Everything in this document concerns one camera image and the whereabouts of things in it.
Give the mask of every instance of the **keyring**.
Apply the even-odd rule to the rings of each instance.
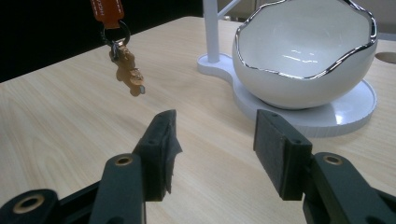
[[[126,44],[128,44],[129,39],[131,38],[131,31],[129,30],[128,26],[123,21],[119,21],[119,25],[125,34],[125,38],[124,38],[124,40],[122,40],[122,44],[126,45]],[[100,33],[100,35],[101,35],[103,41],[105,42],[105,44],[109,45],[110,47],[112,47],[114,45],[114,42],[116,42],[116,41],[107,39],[105,27],[103,27],[103,30]]]

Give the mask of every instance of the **egg-shaped bowl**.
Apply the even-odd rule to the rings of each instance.
[[[376,43],[373,14],[349,0],[282,0],[261,6],[237,29],[233,67],[265,103],[309,108],[359,84]]]

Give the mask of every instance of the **white stand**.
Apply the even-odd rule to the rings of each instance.
[[[352,91],[333,102],[303,109],[285,110],[270,106],[251,94],[239,81],[233,58],[219,53],[218,20],[239,0],[232,1],[218,14],[217,1],[204,0],[207,54],[198,59],[198,71],[220,77],[233,87],[233,98],[238,107],[251,119],[256,119],[258,109],[281,115],[305,137],[331,137],[351,133],[366,124],[376,107],[373,88],[362,81]]]

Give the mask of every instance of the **light wood surface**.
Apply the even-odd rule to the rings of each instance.
[[[238,25],[219,22],[221,52],[231,54]],[[107,46],[0,83],[0,205],[29,189],[63,198],[90,185],[108,159],[132,151],[156,114],[175,109],[184,152],[172,194],[147,203],[148,223],[305,223],[302,203],[280,200],[252,150],[254,122],[231,86],[197,71],[206,53],[203,19],[133,35],[128,47],[145,95],[131,96],[116,80]],[[395,52],[396,43],[380,40],[377,51]],[[365,79],[378,97],[370,122],[310,140],[314,153],[348,158],[373,187],[396,195],[396,64],[375,59]]]

